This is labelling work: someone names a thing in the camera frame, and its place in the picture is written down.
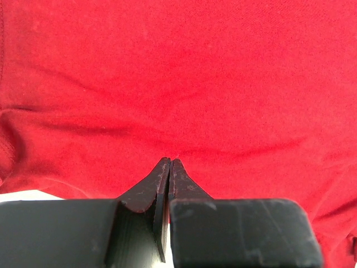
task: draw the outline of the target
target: red shirt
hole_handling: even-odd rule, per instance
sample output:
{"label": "red shirt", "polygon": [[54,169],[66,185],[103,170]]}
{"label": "red shirt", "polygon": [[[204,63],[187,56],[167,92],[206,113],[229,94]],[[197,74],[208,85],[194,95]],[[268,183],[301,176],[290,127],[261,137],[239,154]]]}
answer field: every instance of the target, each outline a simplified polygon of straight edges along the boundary
{"label": "red shirt", "polygon": [[300,203],[354,267],[355,0],[0,2],[0,193],[114,198],[179,157],[214,198]]}

